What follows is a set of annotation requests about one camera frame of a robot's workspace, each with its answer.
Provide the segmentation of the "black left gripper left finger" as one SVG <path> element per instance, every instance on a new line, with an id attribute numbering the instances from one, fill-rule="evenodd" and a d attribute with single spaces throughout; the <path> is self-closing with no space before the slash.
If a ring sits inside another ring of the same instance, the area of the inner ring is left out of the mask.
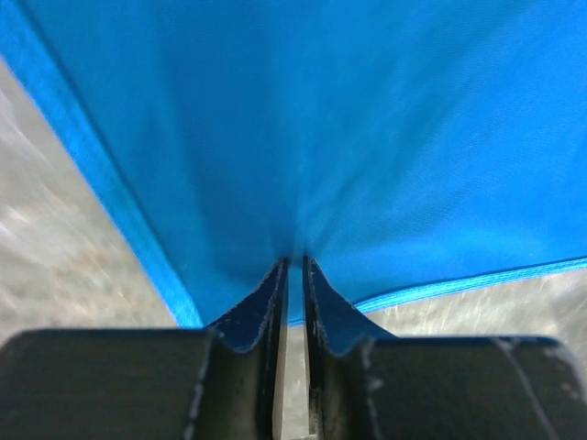
<path id="1" fill-rule="evenodd" d="M 1 348 L 4 439 L 277 439 L 288 266 L 194 329 L 34 329 Z"/>

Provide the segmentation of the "blue cloth napkin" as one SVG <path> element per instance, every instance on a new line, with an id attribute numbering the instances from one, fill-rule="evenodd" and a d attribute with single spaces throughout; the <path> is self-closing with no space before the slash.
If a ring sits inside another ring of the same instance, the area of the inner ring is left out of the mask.
<path id="1" fill-rule="evenodd" d="M 1 53 L 179 325 L 586 265 L 583 1 L 4 1 Z"/>

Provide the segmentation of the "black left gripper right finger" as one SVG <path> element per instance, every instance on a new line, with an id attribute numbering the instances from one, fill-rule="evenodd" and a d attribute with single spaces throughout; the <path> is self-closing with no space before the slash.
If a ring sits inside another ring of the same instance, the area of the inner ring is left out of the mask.
<path id="1" fill-rule="evenodd" d="M 549 337 L 400 337 L 303 263 L 309 428 L 319 439 L 583 439 L 586 386 Z"/>

